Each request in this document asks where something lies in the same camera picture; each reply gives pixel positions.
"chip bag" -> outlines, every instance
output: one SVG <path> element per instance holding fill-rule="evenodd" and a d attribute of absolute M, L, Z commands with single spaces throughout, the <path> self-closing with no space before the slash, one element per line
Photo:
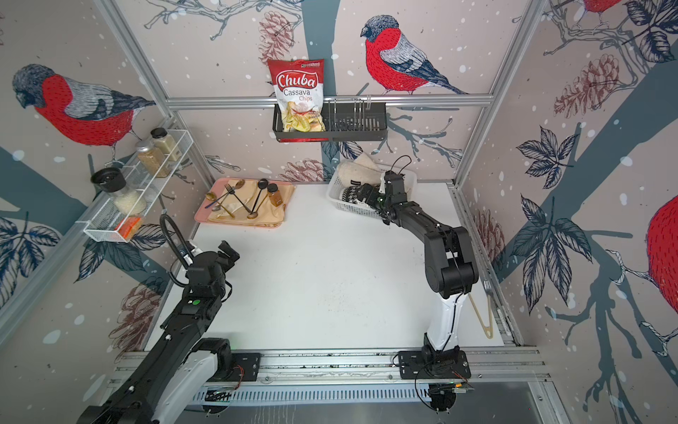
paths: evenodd
<path fill-rule="evenodd" d="M 325 131 L 323 117 L 324 60 L 269 60 L 283 131 Z"/>

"small bottle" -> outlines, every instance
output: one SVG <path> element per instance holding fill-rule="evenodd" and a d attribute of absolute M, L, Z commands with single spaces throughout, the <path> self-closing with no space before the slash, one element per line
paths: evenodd
<path fill-rule="evenodd" d="M 155 175 L 157 178 L 165 178 L 170 175 L 167 166 L 163 166 L 165 155 L 151 141 L 141 140 L 136 143 L 136 151 L 139 152 L 139 161 L 149 174 Z"/>
<path fill-rule="evenodd" d="M 151 130 L 153 137 L 153 144 L 160 149 L 161 152 L 169 155 L 169 160 L 176 162 L 181 158 L 182 152 L 176 146 L 176 140 L 171 134 L 167 133 L 165 128 L 155 128 Z"/>
<path fill-rule="evenodd" d="M 124 215 L 140 215 L 148 206 L 141 192 L 127 185 L 125 177 L 117 168 L 104 168 L 92 175 L 90 181 L 105 191 Z"/>
<path fill-rule="evenodd" d="M 283 197 L 280 195 L 280 190 L 278 190 L 278 184 L 272 182 L 266 190 L 268 190 L 268 198 L 271 200 L 271 204 L 276 208 L 283 204 Z"/>

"white wire basket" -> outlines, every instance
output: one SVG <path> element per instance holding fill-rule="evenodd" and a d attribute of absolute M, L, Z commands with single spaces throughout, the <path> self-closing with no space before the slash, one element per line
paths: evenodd
<path fill-rule="evenodd" d="M 379 168 L 381 168 L 383 171 L 388 171 L 390 170 L 391 166 L 379 165 Z M 381 219 L 381 216 L 379 216 L 377 211 L 367 205 L 352 204 L 348 203 L 347 201 L 340 200 L 341 192 L 345 187 L 341 185 L 338 174 L 338 172 L 334 172 L 334 175 L 330 180 L 330 186 L 327 188 L 327 200 L 332 202 L 334 207 L 339 210 L 345 210 L 347 212 L 353 212 L 354 214 Z M 414 191 L 417 187 L 417 174 L 408 170 L 402 171 L 402 174 L 405 175 L 405 187 L 411 187 L 410 191 L 407 193 L 407 200 L 412 200 L 412 196 L 414 195 Z"/>
<path fill-rule="evenodd" d="M 159 170 L 155 174 L 149 174 L 138 159 L 135 160 L 133 164 L 123 166 L 122 168 L 127 185 L 141 192 L 141 196 L 137 202 L 139 202 L 141 199 L 146 201 L 146 207 L 144 208 L 144 211 L 140 214 L 134 215 L 134 217 L 146 216 L 146 214 L 148 214 L 148 211 L 153 207 L 155 200 L 158 198 L 158 196 L 160 196 L 160 193 L 165 188 L 167 182 L 170 180 L 172 175 L 174 175 L 174 172 L 184 160 L 186 152 L 188 152 L 190 147 L 193 145 L 193 138 L 186 130 L 167 130 L 167 133 L 172 135 L 174 140 L 176 140 L 176 146 L 174 149 L 172 149 L 172 153 L 177 149 L 179 152 L 181 152 L 181 157 L 178 161 L 170 161 L 170 155 L 165 155 L 165 161 L 163 162 L 163 166 L 161 166 L 160 169 L 166 166 L 168 170 L 170 170 L 168 176 L 164 178 L 157 178 L 156 175 L 158 174 Z M 135 207 L 136 203 L 130 208 L 130 210 L 134 210 Z M 85 227 L 84 231 L 85 234 L 90 236 L 96 242 L 126 243 L 129 240 L 125 239 L 122 234 L 120 234 L 119 229 L 122 227 L 121 223 L 124 223 L 128 218 L 129 214 L 125 215 L 120 212 L 113 204 L 113 201 L 108 198 L 101 209 L 99 209 L 94 214 L 92 219 L 87 222 L 87 226 Z"/>

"bird mural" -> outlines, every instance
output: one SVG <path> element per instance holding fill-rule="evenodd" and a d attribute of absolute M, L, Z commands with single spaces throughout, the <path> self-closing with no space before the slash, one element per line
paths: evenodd
<path fill-rule="evenodd" d="M 563 7 L 564 5 L 570 4 L 573 1 L 576 1 L 577 3 L 580 3 L 584 6 L 584 13 L 582 14 L 582 17 L 579 18 L 579 20 L 574 24 L 574 26 L 581 27 L 581 25 L 579 25 L 579 22 L 582 22 L 582 19 L 584 19 L 584 16 L 586 16 L 586 13 L 595 12 L 598 14 L 598 20 L 600 21 L 600 23 L 594 29 L 598 29 L 601 26 L 607 26 L 610 24 L 609 22 L 603 22 L 603 12 L 622 0 L 566 0 L 563 3 L 557 5 L 556 7 Z"/>
<path fill-rule="evenodd" d="M 61 134 L 87 146 L 110 146 L 132 130 L 132 122 L 155 102 L 130 96 L 105 85 L 81 83 L 41 64 L 21 68 L 12 80 L 16 100 L 24 109 L 35 107 Z"/>
<path fill-rule="evenodd" d="M 622 275 L 614 280 L 619 285 L 624 281 L 626 273 L 631 273 L 655 285 L 667 303 L 678 312 L 678 196 L 663 205 L 654 214 L 647 228 L 647 259 L 650 262 L 648 272 L 633 271 L 624 266 L 622 255 L 615 250 L 608 250 L 616 256 L 622 268 Z M 641 325 L 648 327 L 662 343 L 662 351 L 654 351 L 659 356 L 667 356 L 666 345 L 678 336 L 678 328 L 666 336 L 662 336 L 649 322 Z"/>
<path fill-rule="evenodd" d="M 412 92 L 421 87 L 443 87 L 457 94 L 466 94 L 450 85 L 426 54 L 407 40 L 390 15 L 370 18 L 360 32 L 365 41 L 367 71 L 379 84 L 384 94 L 389 91 Z"/>

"white table surface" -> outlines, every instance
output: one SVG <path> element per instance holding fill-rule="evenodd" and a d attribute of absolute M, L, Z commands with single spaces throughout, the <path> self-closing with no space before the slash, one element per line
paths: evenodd
<path fill-rule="evenodd" d="M 193 240 L 202 250 L 226 240 L 240 253 L 226 273 L 233 295 L 203 337 L 228 338 L 233 349 L 421 347 L 439 303 L 424 275 L 423 243 L 396 225 L 335 209 L 326 191 L 298 185 L 276 229 L 200 225 Z M 414 201 L 442 223 L 460 225 L 444 183 L 417 185 Z M 172 285 L 147 349 L 181 293 Z M 487 338 L 468 300 L 460 346 L 503 346 L 480 283 L 471 296 L 494 335 Z"/>

